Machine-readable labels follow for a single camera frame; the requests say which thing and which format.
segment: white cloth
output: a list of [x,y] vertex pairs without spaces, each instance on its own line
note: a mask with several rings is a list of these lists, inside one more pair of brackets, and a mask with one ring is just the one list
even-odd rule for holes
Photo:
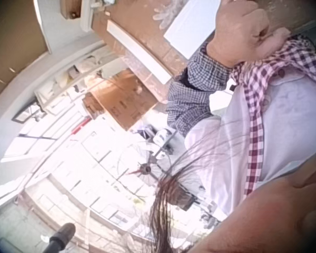
[[[284,167],[316,153],[316,83],[294,69],[274,77],[263,107],[264,162],[260,183],[286,172]],[[229,215],[242,201],[247,171],[249,114],[241,87],[226,113],[199,122],[185,138],[205,189]]]

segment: black pole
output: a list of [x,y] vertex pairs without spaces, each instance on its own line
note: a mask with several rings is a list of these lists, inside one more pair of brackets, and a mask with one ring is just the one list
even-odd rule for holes
[[50,237],[49,245],[43,253],[58,253],[59,251],[64,250],[73,238],[75,232],[76,228],[74,224],[64,224],[53,236]]

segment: red gingham shirt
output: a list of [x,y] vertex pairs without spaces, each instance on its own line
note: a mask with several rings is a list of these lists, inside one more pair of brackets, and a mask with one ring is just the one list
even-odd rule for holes
[[270,78],[282,76],[283,68],[292,66],[316,81],[316,54],[311,42],[299,35],[265,60],[241,63],[231,73],[237,85],[244,88],[250,115],[250,145],[244,196],[250,194],[259,180],[263,164],[264,131],[262,104]]

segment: blue checkered shirt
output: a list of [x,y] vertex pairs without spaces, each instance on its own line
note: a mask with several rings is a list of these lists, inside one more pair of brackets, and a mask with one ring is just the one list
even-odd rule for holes
[[213,115],[210,95],[226,89],[232,70],[210,58],[206,46],[201,46],[187,68],[174,78],[167,97],[167,124],[184,137],[198,122]]

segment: skin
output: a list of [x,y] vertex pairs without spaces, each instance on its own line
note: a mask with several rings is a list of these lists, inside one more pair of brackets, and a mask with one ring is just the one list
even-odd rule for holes
[[300,252],[316,236],[316,155],[262,186],[190,252]]
[[279,50],[290,31],[282,27],[269,33],[265,10],[254,1],[221,0],[213,40],[207,54],[227,67],[242,61],[264,59]]

